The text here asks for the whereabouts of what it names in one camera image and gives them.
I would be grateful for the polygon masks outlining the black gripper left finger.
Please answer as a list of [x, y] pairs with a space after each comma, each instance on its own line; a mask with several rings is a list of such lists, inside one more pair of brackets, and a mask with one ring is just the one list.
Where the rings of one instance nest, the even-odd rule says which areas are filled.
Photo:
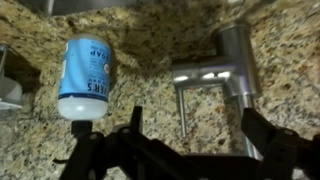
[[143, 108], [135, 106], [128, 124], [104, 136], [88, 124], [72, 124], [76, 146], [59, 180], [102, 180], [119, 167], [131, 180], [186, 180], [186, 159], [159, 140], [142, 134]]

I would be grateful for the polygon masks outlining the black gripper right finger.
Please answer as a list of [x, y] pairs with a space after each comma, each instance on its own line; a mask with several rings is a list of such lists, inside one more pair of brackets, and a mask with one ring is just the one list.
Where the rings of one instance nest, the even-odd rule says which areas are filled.
[[320, 134], [311, 140], [296, 131], [275, 126], [253, 108], [245, 108], [241, 130], [263, 156], [258, 180], [292, 180], [300, 169], [310, 180], [320, 180]]

